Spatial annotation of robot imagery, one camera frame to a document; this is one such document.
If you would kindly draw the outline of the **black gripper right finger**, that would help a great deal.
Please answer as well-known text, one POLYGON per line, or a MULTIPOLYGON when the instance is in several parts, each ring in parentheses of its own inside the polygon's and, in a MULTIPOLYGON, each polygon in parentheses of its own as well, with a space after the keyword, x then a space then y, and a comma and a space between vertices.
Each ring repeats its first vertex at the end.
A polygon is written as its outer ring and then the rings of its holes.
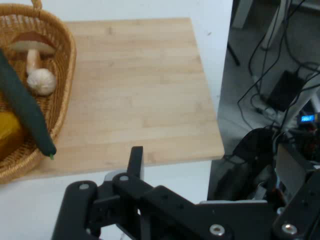
POLYGON ((320 238, 320 171, 317 169, 298 190, 272 225, 277 240, 320 238))

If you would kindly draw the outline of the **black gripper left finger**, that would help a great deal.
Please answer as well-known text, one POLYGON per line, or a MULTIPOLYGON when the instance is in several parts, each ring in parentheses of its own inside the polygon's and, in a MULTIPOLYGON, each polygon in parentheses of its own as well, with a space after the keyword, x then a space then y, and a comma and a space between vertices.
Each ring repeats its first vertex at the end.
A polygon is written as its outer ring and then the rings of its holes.
POLYGON ((101 229, 118 226, 133 240, 232 240, 228 223, 215 220, 164 186, 141 180, 143 148, 131 149, 127 170, 101 185, 77 181, 64 193, 52 238, 97 240, 101 229))

